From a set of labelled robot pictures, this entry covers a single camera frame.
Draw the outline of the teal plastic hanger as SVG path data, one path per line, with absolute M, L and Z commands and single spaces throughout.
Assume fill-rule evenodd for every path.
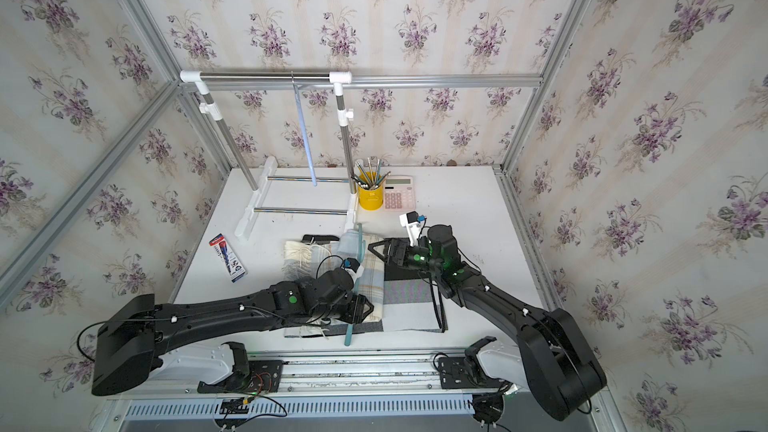
M 358 292 L 358 289 L 359 289 L 359 279 L 360 279 L 360 277 L 361 277 L 361 275 L 362 275 L 362 273 L 364 271 L 363 261 L 364 261 L 364 255 L 365 255 L 365 241 L 364 241 L 364 237 L 363 237 L 363 226 L 362 226 L 361 223 L 357 223 L 356 224 L 356 230 L 357 230 L 357 233 L 358 233 L 357 260 L 360 263 L 360 265 L 355 270 L 355 275 L 353 276 L 353 278 L 355 279 L 353 291 L 355 293 Z M 349 324 L 347 326 L 347 329 L 346 329 L 346 332 L 345 332 L 345 337 L 344 337 L 344 346 L 345 347 L 349 347 L 351 345 L 353 333 L 354 333 L 354 325 L 353 324 Z

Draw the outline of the light blue plastic hanger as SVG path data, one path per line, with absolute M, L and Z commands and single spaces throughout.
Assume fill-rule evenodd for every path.
M 303 112 L 299 86 L 298 86 L 298 83 L 296 82 L 296 78 L 294 74 L 291 74 L 291 85 L 292 85 L 295 104 L 297 108 L 298 124 L 299 124 L 302 143 L 303 143 L 303 147 L 304 147 L 304 151 L 307 159 L 307 165 L 308 165 L 309 174 L 310 174 L 310 181 L 312 185 L 316 187 L 318 185 L 318 180 L 317 180 L 317 175 L 314 168 L 314 161 L 313 161 L 311 145 L 309 141 L 309 132 L 307 129 L 306 120 Z

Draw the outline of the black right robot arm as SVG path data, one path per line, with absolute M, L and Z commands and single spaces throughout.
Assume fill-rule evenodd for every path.
M 440 294 L 510 337 L 528 389 L 553 419 L 565 420 L 607 386 L 605 372 L 570 313 L 534 307 L 493 285 L 466 258 L 452 227 L 438 224 L 416 239 L 388 238 L 367 246 L 386 266 L 428 279 Z

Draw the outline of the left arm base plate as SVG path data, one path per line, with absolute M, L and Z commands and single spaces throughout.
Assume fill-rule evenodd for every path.
M 242 395 L 263 395 L 277 392 L 280 386 L 284 362 L 281 360 L 251 360 L 248 370 L 237 366 L 227 378 L 215 384 L 200 381 L 196 392 L 199 394 L 234 393 Z

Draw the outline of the plaid blue cream scarf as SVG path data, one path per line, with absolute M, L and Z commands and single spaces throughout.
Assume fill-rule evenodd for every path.
M 367 251 L 369 242 L 378 236 L 348 230 L 338 239 L 321 244 L 286 241 L 283 246 L 282 271 L 288 280 L 310 278 L 338 267 L 343 259 L 356 259 L 360 266 L 356 272 L 348 269 L 354 279 L 354 292 L 362 294 L 372 304 L 371 313 L 361 324 L 349 325 L 338 319 L 323 318 L 306 326 L 288 328 L 283 336 L 288 339 L 346 336 L 383 330 L 384 271 L 383 265 Z

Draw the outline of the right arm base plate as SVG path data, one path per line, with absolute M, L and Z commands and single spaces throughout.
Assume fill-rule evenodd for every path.
M 443 390 L 492 389 L 506 392 L 514 387 L 512 382 L 488 377 L 475 361 L 467 357 L 438 352 L 432 357 L 432 366 Z

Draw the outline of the black white checkered scarf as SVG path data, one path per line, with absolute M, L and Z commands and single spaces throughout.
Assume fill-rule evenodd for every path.
M 421 277 L 389 280 L 385 277 L 384 263 L 383 330 L 378 332 L 420 331 L 440 333 L 436 314 L 441 311 L 432 301 L 428 284 Z

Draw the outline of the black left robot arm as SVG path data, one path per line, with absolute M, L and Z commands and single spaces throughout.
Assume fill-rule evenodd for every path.
M 197 342 L 313 325 L 321 319 L 360 324 L 374 305 L 353 288 L 350 274 L 337 268 L 317 278 L 281 281 L 210 302 L 159 304 L 153 294 L 137 296 L 100 323 L 91 393 L 105 397 L 131 390 L 160 369 L 163 355 Z

